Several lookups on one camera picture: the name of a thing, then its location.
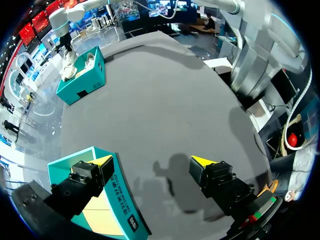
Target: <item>teal shoe box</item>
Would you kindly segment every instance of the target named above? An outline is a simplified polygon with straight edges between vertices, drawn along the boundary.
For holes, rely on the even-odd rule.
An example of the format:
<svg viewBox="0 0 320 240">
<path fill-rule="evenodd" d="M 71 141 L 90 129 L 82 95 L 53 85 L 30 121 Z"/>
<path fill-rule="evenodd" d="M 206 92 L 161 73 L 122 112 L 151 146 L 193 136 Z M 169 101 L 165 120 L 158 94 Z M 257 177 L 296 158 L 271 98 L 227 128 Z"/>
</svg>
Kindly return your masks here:
<svg viewBox="0 0 320 240">
<path fill-rule="evenodd" d="M 94 67 L 79 75 L 78 73 L 85 69 L 88 53 L 92 53 L 95 57 Z M 105 60 L 98 46 L 80 55 L 74 66 L 77 68 L 75 77 L 66 82 L 61 79 L 56 90 L 59 98 L 68 105 L 75 103 L 106 84 Z"/>
<path fill-rule="evenodd" d="M 71 167 L 77 162 L 88 162 L 108 155 L 112 155 L 113 157 L 114 174 L 104 186 L 101 194 L 106 196 L 105 204 L 109 206 L 109 211 L 105 211 L 104 208 L 100 209 L 98 206 L 95 206 L 95 209 L 86 209 L 86 206 L 83 211 L 79 215 L 75 215 L 71 221 L 89 231 L 113 239 L 147 240 L 151 232 L 133 201 L 132 193 L 126 183 L 118 154 L 91 146 L 52 161 L 47 165 L 50 184 L 60 184 L 69 176 Z M 112 217 L 109 217 L 109 219 L 99 218 L 96 219 L 97 221 L 92 222 L 93 218 L 88 214 L 91 214 L 91 212 L 97 212 L 94 217 L 99 217 L 105 212 L 111 212 Z M 108 233 L 107 229 L 110 228 L 111 219 L 113 219 L 119 227 L 120 235 Z"/>
</svg>

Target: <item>yellow tape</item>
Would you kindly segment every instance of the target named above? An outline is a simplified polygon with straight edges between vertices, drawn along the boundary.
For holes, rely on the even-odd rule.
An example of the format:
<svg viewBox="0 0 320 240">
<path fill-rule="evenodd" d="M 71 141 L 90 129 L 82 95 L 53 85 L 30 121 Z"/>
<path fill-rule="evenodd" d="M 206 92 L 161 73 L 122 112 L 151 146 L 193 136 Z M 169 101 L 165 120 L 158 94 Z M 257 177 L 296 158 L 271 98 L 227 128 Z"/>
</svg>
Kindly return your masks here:
<svg viewBox="0 0 320 240">
<path fill-rule="evenodd" d="M 195 161 L 197 161 L 204 168 L 207 165 L 217 164 L 218 163 L 217 161 L 211 161 L 211 160 L 208 160 L 208 159 L 205 159 L 205 158 L 202 158 L 202 157 L 198 157 L 198 156 L 194 156 L 194 155 L 192 155 L 191 158 L 193 158 Z"/>
<path fill-rule="evenodd" d="M 92 161 L 87 161 L 88 164 L 93 163 L 99 166 L 99 168 L 106 162 L 108 161 L 110 158 L 112 158 L 112 155 L 108 155 L 108 156 L 104 156 L 104 157 L 100 157 L 96 160 L 92 160 Z"/>
</svg>

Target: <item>black cable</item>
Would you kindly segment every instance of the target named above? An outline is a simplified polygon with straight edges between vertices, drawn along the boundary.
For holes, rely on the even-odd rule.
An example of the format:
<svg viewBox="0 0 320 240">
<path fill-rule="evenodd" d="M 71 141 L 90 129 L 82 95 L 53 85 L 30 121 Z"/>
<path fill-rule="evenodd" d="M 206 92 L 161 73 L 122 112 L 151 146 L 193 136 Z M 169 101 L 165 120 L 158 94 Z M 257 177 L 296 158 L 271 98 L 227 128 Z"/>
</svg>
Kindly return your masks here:
<svg viewBox="0 0 320 240">
<path fill-rule="evenodd" d="M 236 43 L 237 43 L 237 41 L 234 41 L 234 43 L 232 45 L 232 48 L 231 48 L 231 53 L 229 54 L 229 56 L 227 56 L 227 58 L 229 58 L 230 55 L 232 55 L 232 59 L 234 59 L 234 57 L 235 57 L 234 56 L 234 47 L 235 47 Z"/>
<path fill-rule="evenodd" d="M 265 104 L 268 104 L 268 105 L 270 105 L 270 106 L 272 106 L 272 107 L 274 107 L 274 108 L 276 108 L 276 107 L 286 107 L 287 109 L 289 109 L 289 107 L 288 107 L 287 105 L 273 105 L 273 104 L 270 104 L 270 103 L 268 103 L 268 102 L 266 102 L 266 101 L 264 101 L 264 103 L 265 103 Z"/>
</svg>

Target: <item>red sign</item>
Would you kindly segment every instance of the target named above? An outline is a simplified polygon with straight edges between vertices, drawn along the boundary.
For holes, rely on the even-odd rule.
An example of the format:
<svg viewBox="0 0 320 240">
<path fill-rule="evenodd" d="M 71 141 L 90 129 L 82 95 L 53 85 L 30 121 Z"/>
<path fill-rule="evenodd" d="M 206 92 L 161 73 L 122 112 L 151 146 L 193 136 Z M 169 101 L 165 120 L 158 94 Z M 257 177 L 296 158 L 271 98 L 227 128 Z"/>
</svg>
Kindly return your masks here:
<svg viewBox="0 0 320 240">
<path fill-rule="evenodd" d="M 60 3 L 58 0 L 51 3 L 49 6 L 46 7 L 46 14 L 49 17 L 55 10 L 60 8 Z"/>
<path fill-rule="evenodd" d="M 28 46 L 28 44 L 36 37 L 36 33 L 33 30 L 31 23 L 28 23 L 25 25 L 20 31 L 19 35 L 22 39 L 22 42 L 25 46 Z"/>
</svg>

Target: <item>white cable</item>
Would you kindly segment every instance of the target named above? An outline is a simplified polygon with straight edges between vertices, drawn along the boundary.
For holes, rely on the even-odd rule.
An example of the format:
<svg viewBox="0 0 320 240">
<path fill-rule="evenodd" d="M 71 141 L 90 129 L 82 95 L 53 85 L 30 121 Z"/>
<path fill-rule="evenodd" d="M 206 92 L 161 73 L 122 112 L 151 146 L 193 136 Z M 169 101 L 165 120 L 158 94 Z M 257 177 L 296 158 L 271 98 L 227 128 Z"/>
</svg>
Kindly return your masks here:
<svg viewBox="0 0 320 240">
<path fill-rule="evenodd" d="M 138 2 L 138 1 L 134 1 L 134 2 L 135 2 L 136 4 L 138 4 L 138 5 L 140 5 L 141 7 L 144 7 L 145 9 L 148 9 L 148 10 L 151 11 L 151 12 L 154 12 L 154 13 L 158 14 L 160 17 L 163 17 L 163 18 L 165 18 L 165 19 L 173 19 L 173 18 L 175 17 L 175 15 L 176 15 L 176 12 L 177 12 L 179 0 L 176 0 L 176 2 L 175 2 L 175 7 L 174 7 L 174 10 L 173 10 L 173 14 L 172 14 L 172 16 L 170 16 L 170 17 L 164 16 L 164 15 L 158 13 L 157 11 L 155 11 L 155 10 L 153 10 L 153 9 L 151 9 L 151 8 L 146 7 L 145 5 L 141 4 L 141 3 Z"/>
<path fill-rule="evenodd" d="M 284 130 L 284 142 L 285 142 L 285 145 L 288 149 L 291 149 L 291 150 L 301 150 L 303 149 L 305 146 L 309 145 L 309 143 L 313 140 L 313 138 L 308 141 L 306 144 L 302 145 L 302 146 L 299 146 L 299 147 L 293 147 L 293 146 L 290 146 L 289 143 L 288 143 L 288 140 L 287 140 L 287 130 L 288 130 L 288 126 L 289 126 L 289 123 L 290 123 L 290 119 L 292 117 L 292 115 L 294 114 L 294 111 L 296 110 L 298 104 L 300 103 L 301 99 L 305 96 L 306 92 L 308 91 L 309 87 L 310 87 L 310 84 L 311 84 L 311 80 L 312 80 L 312 69 L 310 68 L 310 77 L 309 77 L 309 80 L 303 90 L 303 92 L 301 93 L 300 97 L 298 98 L 298 100 L 296 101 L 296 103 L 294 104 L 294 106 L 292 107 L 292 110 L 289 114 L 289 117 L 286 121 L 286 124 L 285 124 L 285 130 Z"/>
</svg>

